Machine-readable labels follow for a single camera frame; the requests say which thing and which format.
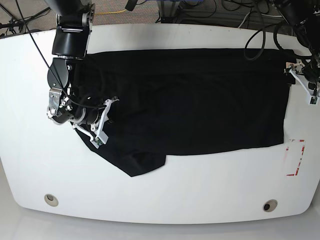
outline black cloth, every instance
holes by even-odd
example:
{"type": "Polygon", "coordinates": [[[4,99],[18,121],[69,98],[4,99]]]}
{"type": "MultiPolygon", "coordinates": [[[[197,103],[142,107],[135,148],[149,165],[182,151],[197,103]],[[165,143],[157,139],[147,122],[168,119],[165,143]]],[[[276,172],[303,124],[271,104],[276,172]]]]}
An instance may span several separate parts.
{"type": "Polygon", "coordinates": [[[292,61],[272,49],[256,61],[245,60],[243,49],[92,54],[77,84],[120,101],[108,115],[112,124],[103,129],[106,145],[96,149],[77,133],[91,151],[131,177],[160,168],[166,155],[282,144],[292,81],[284,68],[292,61]]]}

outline white table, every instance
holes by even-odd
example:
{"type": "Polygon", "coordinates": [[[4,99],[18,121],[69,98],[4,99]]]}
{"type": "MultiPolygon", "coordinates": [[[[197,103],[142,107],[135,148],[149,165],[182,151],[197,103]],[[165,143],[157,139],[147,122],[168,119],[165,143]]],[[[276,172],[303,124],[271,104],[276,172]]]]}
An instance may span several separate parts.
{"type": "Polygon", "coordinates": [[[29,210],[15,203],[1,161],[0,213],[1,240],[316,240],[320,236],[320,199],[301,215],[197,225],[109,222],[29,210]]]}
{"type": "MultiPolygon", "coordinates": [[[[243,48],[253,33],[178,24],[96,26],[88,52],[243,48]]],[[[34,34],[48,62],[53,57],[54,36],[54,31],[34,34]]],[[[279,42],[296,53],[308,54],[293,37],[279,36],[279,42]]],[[[261,37],[250,45],[260,46],[261,37]]],[[[271,33],[266,48],[275,48],[271,33]]],[[[316,128],[320,111],[306,104],[300,85],[291,88],[285,144],[168,156],[164,167],[130,178],[90,152],[68,124],[57,126],[47,119],[48,70],[29,36],[0,40],[0,53],[0,157],[13,197],[24,208],[117,222],[205,224],[298,215],[310,206],[320,179],[316,128]],[[296,155],[284,158],[289,139],[305,140],[297,176],[287,176],[299,163],[296,155]],[[45,194],[56,196],[59,205],[47,205],[45,194]],[[277,209],[264,212],[263,204],[271,199],[278,201],[277,209]]]]}

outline floor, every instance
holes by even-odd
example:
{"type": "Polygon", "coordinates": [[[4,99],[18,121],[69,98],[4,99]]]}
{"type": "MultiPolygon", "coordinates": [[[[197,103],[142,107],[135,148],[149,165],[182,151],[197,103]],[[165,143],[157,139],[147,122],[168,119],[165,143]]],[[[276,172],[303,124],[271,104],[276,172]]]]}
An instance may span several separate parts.
{"type": "MultiPolygon", "coordinates": [[[[45,9],[47,4],[44,0],[18,0],[22,13],[24,17],[32,16],[39,11],[45,9]]],[[[96,13],[104,13],[104,12],[114,12],[114,11],[120,11],[125,9],[125,5],[128,0],[92,0],[96,4],[96,13]]],[[[241,23],[242,19],[244,18],[245,14],[247,14],[250,9],[248,7],[240,7],[236,11],[227,11],[222,6],[223,5],[232,10],[237,8],[237,5],[234,3],[228,2],[228,0],[203,0],[203,4],[194,7],[193,9],[197,9],[200,11],[215,11],[215,13],[209,18],[210,20],[216,20],[217,23],[213,24],[219,24],[221,23],[221,20],[217,18],[217,16],[225,16],[223,14],[229,14],[232,13],[233,16],[239,14],[238,19],[232,19],[228,23],[225,23],[225,25],[228,25],[230,27],[236,27],[241,23]]],[[[0,3],[3,4],[14,16],[16,16],[18,19],[20,19],[20,15],[16,6],[15,0],[0,0],[0,3]]],[[[190,4],[195,4],[194,1],[188,1],[190,4]]],[[[261,11],[266,12],[268,8],[266,7],[266,2],[263,0],[259,4],[259,7],[261,11]]],[[[277,11],[270,8],[269,15],[278,15],[277,11]]],[[[139,24],[139,23],[155,23],[155,21],[158,19],[159,13],[158,13],[158,5],[155,0],[148,0],[144,4],[137,5],[134,11],[129,12],[123,12],[123,13],[117,13],[117,14],[105,14],[105,15],[96,15],[94,18],[94,25],[106,25],[106,24],[139,24]]],[[[7,24],[11,18],[2,10],[0,9],[0,23],[7,24]]],[[[185,21],[183,23],[188,24],[197,24],[198,22],[206,22],[208,24],[208,19],[201,19],[201,18],[194,18],[194,21],[185,21]]],[[[258,29],[259,26],[259,19],[256,16],[256,14],[253,14],[250,19],[250,25],[245,25],[244,27],[248,27],[249,29],[258,29]]],[[[31,30],[50,30],[56,27],[56,14],[54,11],[50,11],[48,14],[33,20],[29,23],[29,28],[31,30]]],[[[2,33],[5,33],[6,29],[0,29],[0,35],[2,33]]]]}

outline yellow cable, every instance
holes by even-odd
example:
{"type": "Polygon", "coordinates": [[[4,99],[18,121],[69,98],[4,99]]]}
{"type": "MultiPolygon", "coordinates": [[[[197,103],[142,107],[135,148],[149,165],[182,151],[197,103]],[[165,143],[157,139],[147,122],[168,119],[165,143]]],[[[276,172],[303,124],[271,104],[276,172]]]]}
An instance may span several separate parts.
{"type": "Polygon", "coordinates": [[[125,9],[125,10],[122,10],[122,11],[98,12],[98,13],[95,13],[95,15],[120,14],[120,13],[124,13],[125,11],[127,11],[127,10],[125,9]]]}

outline round hole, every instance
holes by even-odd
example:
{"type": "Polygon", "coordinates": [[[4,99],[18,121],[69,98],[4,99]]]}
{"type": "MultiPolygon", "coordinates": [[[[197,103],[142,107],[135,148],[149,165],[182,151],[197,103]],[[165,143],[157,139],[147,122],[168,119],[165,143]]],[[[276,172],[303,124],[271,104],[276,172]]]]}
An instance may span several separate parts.
{"type": "Polygon", "coordinates": [[[270,204],[264,205],[263,209],[264,209],[265,211],[268,211],[268,210],[270,209],[270,204]]]}
{"type": "Polygon", "coordinates": [[[263,211],[270,213],[278,206],[277,200],[269,200],[263,205],[263,211]]]}
{"type": "Polygon", "coordinates": [[[51,207],[56,207],[59,204],[58,199],[51,194],[44,195],[44,201],[51,207]]]}

